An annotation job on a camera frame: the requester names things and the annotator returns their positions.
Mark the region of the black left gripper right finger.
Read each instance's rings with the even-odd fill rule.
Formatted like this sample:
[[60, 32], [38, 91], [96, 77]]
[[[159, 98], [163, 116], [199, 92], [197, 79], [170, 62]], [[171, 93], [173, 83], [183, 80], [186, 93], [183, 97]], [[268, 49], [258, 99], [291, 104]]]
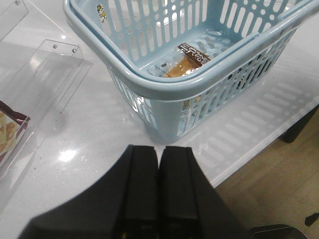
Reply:
[[164, 149], [159, 176], [160, 238], [198, 238], [197, 207], [184, 147]]

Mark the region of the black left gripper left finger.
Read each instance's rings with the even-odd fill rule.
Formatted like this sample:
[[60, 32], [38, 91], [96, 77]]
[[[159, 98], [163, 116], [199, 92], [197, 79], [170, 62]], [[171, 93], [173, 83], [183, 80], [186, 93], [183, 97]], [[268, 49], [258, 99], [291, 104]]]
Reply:
[[125, 239], [155, 239], [158, 220], [158, 159], [153, 147], [135, 146], [124, 214]]

